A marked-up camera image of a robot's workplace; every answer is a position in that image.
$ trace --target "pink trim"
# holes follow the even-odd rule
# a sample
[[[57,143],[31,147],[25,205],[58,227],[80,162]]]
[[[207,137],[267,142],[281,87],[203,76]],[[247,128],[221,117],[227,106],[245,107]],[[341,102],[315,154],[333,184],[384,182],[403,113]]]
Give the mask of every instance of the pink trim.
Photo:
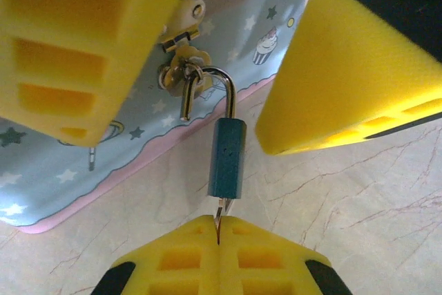
[[[262,88],[267,83],[273,80],[273,76],[269,79],[262,80],[257,84],[253,84],[248,89],[240,91],[238,93],[238,101],[250,96],[250,94]],[[160,157],[163,153],[171,149],[177,143],[181,142],[194,132],[200,130],[203,126],[208,124],[211,120],[215,119],[224,112],[224,103],[219,103],[214,112],[205,119],[195,120],[189,126],[176,127],[166,136],[157,137],[151,140],[143,148],[142,152],[125,167],[113,171],[109,177],[103,181],[98,187],[90,192],[89,194],[76,199],[72,204],[57,212],[56,214],[47,217],[39,222],[30,226],[17,227],[20,231],[28,234],[38,234],[48,231],[53,227],[57,226],[59,223],[65,221],[74,213],[78,212],[81,208],[85,207],[87,204],[93,202],[98,197],[111,190],[120,182],[127,179],[129,176],[139,171],[142,167],[145,167],[148,163],[154,161],[154,159]]]

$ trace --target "metal shackle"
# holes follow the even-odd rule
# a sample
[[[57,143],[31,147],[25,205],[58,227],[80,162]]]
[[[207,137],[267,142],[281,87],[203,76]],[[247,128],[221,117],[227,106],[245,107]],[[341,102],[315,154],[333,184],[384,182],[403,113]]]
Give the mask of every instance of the metal shackle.
[[[214,66],[202,66],[200,67],[203,76],[211,76],[219,79],[226,88],[226,113],[225,117],[235,117],[235,105],[236,105],[236,88],[232,78],[224,70]],[[198,75],[197,70],[194,70],[184,84],[183,101],[181,104],[181,120],[189,121],[190,113],[193,107],[193,96],[195,95],[195,87],[200,82],[201,77]]]

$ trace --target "marble floor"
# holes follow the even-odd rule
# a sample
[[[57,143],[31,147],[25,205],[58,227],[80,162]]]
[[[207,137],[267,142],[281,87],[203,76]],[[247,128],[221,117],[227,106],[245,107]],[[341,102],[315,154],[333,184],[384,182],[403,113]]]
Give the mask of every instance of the marble floor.
[[[326,255],[354,294],[442,292],[442,121],[370,142],[271,157],[254,123],[269,86],[238,105],[249,125],[231,214]],[[55,229],[0,225],[0,294],[89,294],[108,266],[201,214],[213,123]]]

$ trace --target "blue padlock body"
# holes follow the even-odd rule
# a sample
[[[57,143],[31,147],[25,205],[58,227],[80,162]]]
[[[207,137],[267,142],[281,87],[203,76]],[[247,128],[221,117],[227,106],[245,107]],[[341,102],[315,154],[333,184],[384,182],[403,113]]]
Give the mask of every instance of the blue padlock body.
[[[246,134],[242,120],[222,117],[215,123],[208,195],[241,197]]]

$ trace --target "beige tile floor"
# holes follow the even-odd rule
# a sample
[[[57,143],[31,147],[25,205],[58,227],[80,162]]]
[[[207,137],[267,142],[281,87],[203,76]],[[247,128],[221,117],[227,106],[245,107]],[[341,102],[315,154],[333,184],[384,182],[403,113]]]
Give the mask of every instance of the beige tile floor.
[[[354,294],[441,294],[442,122],[285,157],[253,134],[269,91],[238,105],[249,125],[243,199],[231,214],[329,257]],[[89,294],[119,256],[205,213],[213,123],[55,229],[0,225],[0,294]]]

